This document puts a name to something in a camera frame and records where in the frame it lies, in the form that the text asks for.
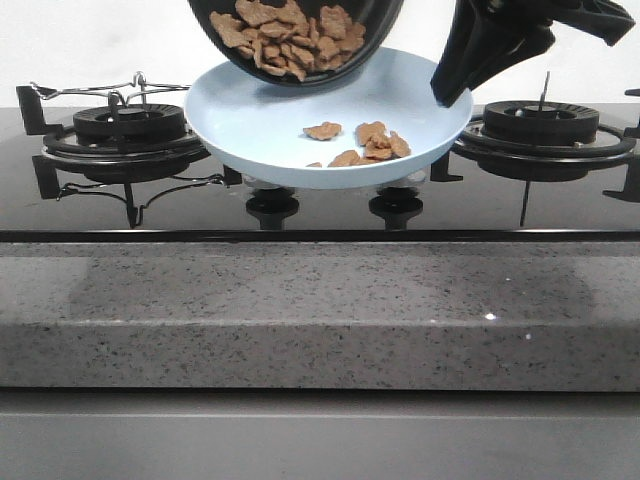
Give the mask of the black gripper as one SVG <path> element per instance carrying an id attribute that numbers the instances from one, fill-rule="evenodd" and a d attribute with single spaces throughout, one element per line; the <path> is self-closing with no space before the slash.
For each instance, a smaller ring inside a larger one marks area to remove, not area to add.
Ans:
<path id="1" fill-rule="evenodd" d="M 466 89 L 475 90 L 504 70 L 546 53 L 555 43 L 553 22 L 595 36 L 607 46 L 636 24 L 613 1 L 457 1 L 430 82 L 438 104 L 450 107 Z"/>

